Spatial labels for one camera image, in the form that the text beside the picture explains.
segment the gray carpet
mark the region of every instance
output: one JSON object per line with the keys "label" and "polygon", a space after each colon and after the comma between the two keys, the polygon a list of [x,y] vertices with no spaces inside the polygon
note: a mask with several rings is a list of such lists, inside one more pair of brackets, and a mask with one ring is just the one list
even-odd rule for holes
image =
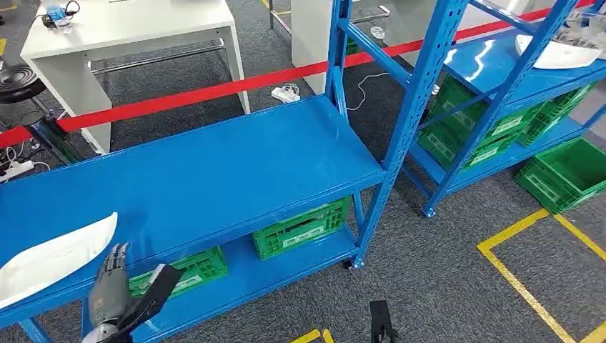
{"label": "gray carpet", "polygon": [[[289,37],[281,29],[268,29],[267,10],[262,4],[257,0],[228,2],[238,25],[245,74],[291,67]],[[285,1],[277,2],[279,11],[287,9]],[[7,14],[7,26],[0,29],[0,37],[9,38],[7,59],[18,59],[25,37],[19,26],[31,20],[32,14],[33,8],[27,4],[10,16]],[[368,30],[370,25],[362,28]],[[142,57],[103,61],[97,66]],[[210,53],[107,74],[100,82],[115,104],[125,104],[228,81],[224,58],[221,52]],[[362,100],[356,84],[364,76],[380,72],[374,64],[346,71],[350,105]],[[299,80],[297,84],[303,96],[309,95],[303,82]],[[277,104],[269,96],[271,88],[249,92],[253,110]],[[381,158],[402,98],[393,94],[402,94],[402,89],[388,76],[367,80],[364,89],[367,100],[360,110],[350,114],[350,121],[373,155]],[[50,96],[45,99],[52,102]],[[2,106],[0,119],[14,124],[26,111],[23,105]],[[119,122],[112,129],[113,149],[241,113],[237,96],[226,96]],[[91,155],[77,134],[71,139],[81,151]],[[35,158],[52,163],[45,153]],[[368,342],[368,303],[376,299],[388,301],[394,327],[403,342],[560,342],[476,248],[478,243],[540,209],[537,201],[513,182],[512,173],[500,172],[447,197],[432,219],[420,214],[424,199],[401,175],[371,243],[365,268],[327,268],[167,342],[290,342],[313,329],[324,328],[331,331],[336,342]],[[363,195],[368,202],[369,192]],[[603,194],[565,213],[603,248],[605,205]],[[606,281],[604,262],[587,250],[553,218],[548,218],[499,245],[495,254],[580,340],[606,320],[606,299],[600,286]],[[78,303],[47,312],[38,319],[56,342],[78,342]],[[0,342],[28,341],[17,326],[0,329]]]}

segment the blue shelf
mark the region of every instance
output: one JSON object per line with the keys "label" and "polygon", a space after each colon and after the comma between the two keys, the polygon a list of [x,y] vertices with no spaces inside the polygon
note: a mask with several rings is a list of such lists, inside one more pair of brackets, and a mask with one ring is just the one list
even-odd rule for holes
{"label": "blue shelf", "polygon": [[[0,185],[5,244],[20,251],[118,212],[140,274],[383,181],[386,172],[325,96],[237,117]],[[44,203],[32,212],[32,194]],[[0,310],[0,327],[74,301],[101,257]]]}
{"label": "blue shelf", "polygon": [[583,126],[570,117],[565,117],[551,130],[529,146],[518,143],[512,144],[503,154],[499,154],[485,162],[479,163],[469,169],[461,171],[454,177],[448,192],[455,192],[473,182],[500,172],[516,163],[529,159],[530,157],[547,150],[552,146],[570,140],[583,133]]}
{"label": "blue shelf", "polygon": [[413,141],[410,144],[408,153],[416,161],[416,163],[423,167],[423,169],[429,175],[429,178],[435,183],[439,184],[443,179],[446,172],[442,166],[430,155],[425,149],[423,149],[417,141]]}
{"label": "blue shelf", "polygon": [[229,275],[170,299],[162,312],[133,333],[135,342],[157,342],[353,256],[354,237],[345,227],[263,262],[250,236],[222,245]]}
{"label": "blue shelf", "polygon": [[[529,159],[560,142],[579,136],[582,134],[582,130],[583,127],[581,124],[577,123],[572,118],[565,117],[560,123],[543,134],[543,136],[534,141],[530,146],[523,146],[514,142],[504,153],[459,172],[454,176],[452,185],[447,190],[447,193],[455,192],[480,179],[500,172],[525,159]],[[417,142],[411,144],[409,153],[412,158],[423,167],[427,175],[429,175],[430,179],[435,184],[442,182],[446,175],[446,171]]]}
{"label": "blue shelf", "polygon": [[[453,46],[445,62],[448,73],[476,94],[499,86],[520,59],[515,50],[515,37],[521,33],[512,29]],[[507,113],[547,101],[604,77],[606,61],[601,59],[584,68],[532,68],[516,87]]]}

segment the blue metal shelving unit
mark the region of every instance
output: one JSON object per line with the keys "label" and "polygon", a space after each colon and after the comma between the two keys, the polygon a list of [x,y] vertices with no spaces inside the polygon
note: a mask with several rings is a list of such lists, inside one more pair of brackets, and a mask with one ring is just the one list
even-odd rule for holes
{"label": "blue metal shelving unit", "polygon": [[[437,115],[420,125],[418,129],[427,127],[477,101],[486,101],[489,106],[448,170],[444,170],[417,142],[410,147],[410,156],[424,169],[435,185],[431,192],[417,175],[404,168],[405,174],[428,198],[423,206],[423,212],[427,217],[435,215],[435,207],[448,194],[583,134],[606,112],[604,105],[585,124],[578,124],[566,118],[528,147],[514,143],[504,153],[465,170],[462,169],[485,133],[502,117],[606,77],[604,60],[597,60],[591,66],[579,69],[532,68],[576,2],[576,0],[557,0],[543,22],[531,24],[508,14],[507,11],[488,1],[470,1],[470,4],[478,9],[507,20],[515,29],[456,44],[448,52],[445,61],[446,72],[478,95],[464,104]],[[603,5],[603,0],[596,1],[590,11],[598,11]],[[533,35],[531,44],[521,56],[515,51],[515,37],[518,34]]]}
{"label": "blue metal shelving unit", "polygon": [[[136,342],[156,342],[339,261],[362,267],[467,0],[437,2],[412,74],[351,24],[351,2],[334,1],[325,94],[0,185],[0,217],[11,228],[3,231],[0,265],[111,212],[119,214],[112,244],[131,242],[130,275],[221,245],[229,275],[170,299],[134,332]],[[347,121],[348,36],[406,89],[382,161]],[[365,211],[359,193],[370,187]],[[38,193],[45,194],[43,206],[23,206]],[[357,236],[345,227],[259,261],[250,233],[349,194]],[[35,342],[49,342],[32,317],[84,298],[100,263],[101,257],[0,309],[0,327],[18,322]],[[85,308],[83,319],[86,332]]]}

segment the red barrier tape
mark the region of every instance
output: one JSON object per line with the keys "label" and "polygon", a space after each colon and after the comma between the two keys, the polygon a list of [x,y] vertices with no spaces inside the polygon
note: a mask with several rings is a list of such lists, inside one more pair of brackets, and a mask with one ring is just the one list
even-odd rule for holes
{"label": "red barrier tape", "polygon": [[[594,3],[594,0],[579,0],[577,7],[589,6]],[[538,11],[522,14],[520,18],[526,21],[533,21],[541,18],[545,18],[549,13],[550,9],[540,9]],[[506,29],[509,27],[506,21],[495,21],[492,23],[475,26],[469,29],[458,31],[454,39],[465,39],[480,34],[487,34],[492,31]],[[421,49],[423,40],[410,41],[408,43],[388,46],[383,48],[386,54],[390,56],[396,56],[405,54],[407,52],[416,51]],[[368,63],[373,61],[372,57],[361,52],[347,56],[345,59],[345,66],[357,66],[360,64]],[[84,114],[81,116],[69,117],[59,121],[59,124],[65,131],[76,131],[84,127],[110,123],[113,121],[136,118],[138,116],[144,116],[147,114],[166,111],[167,109],[175,109],[177,107],[195,104],[197,102],[206,101],[210,99],[219,98],[230,94],[235,94],[240,91],[246,91],[249,89],[257,89],[272,84],[280,84],[282,82],[291,81],[293,79],[301,79],[302,77],[319,74],[327,69],[327,62],[319,62],[315,64],[309,64],[306,66],[300,66],[297,68],[283,69],[279,71],[273,71],[267,74],[251,76],[243,80],[226,82],[216,86],[206,87],[202,89],[195,89],[193,91],[184,91],[182,93],[173,94],[169,96],[163,96],[160,98],[154,98],[136,102],[133,104],[126,104],[114,107],[113,109],[107,109],[104,111],[98,111],[90,114]],[[31,135],[23,126],[10,129],[3,134],[0,134],[0,148],[18,144],[25,139],[30,138]]]}

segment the black stool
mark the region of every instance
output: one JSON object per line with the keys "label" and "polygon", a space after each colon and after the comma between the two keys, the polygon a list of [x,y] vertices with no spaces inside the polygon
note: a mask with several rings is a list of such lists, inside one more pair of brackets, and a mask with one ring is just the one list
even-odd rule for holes
{"label": "black stool", "polygon": [[0,104],[30,100],[44,115],[49,115],[49,109],[36,98],[45,89],[44,83],[27,64],[8,66],[0,56]]}

